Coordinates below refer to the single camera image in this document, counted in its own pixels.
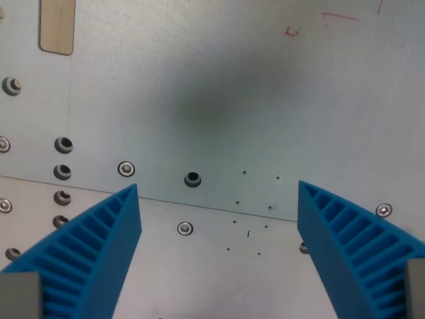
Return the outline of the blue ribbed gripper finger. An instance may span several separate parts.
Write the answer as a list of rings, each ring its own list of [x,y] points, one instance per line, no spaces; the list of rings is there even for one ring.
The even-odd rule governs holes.
[[[111,318],[141,232],[132,184],[69,220],[2,271],[40,275],[43,318]]]
[[[424,243],[320,187],[298,184],[297,229],[338,318],[407,318],[404,274]]]

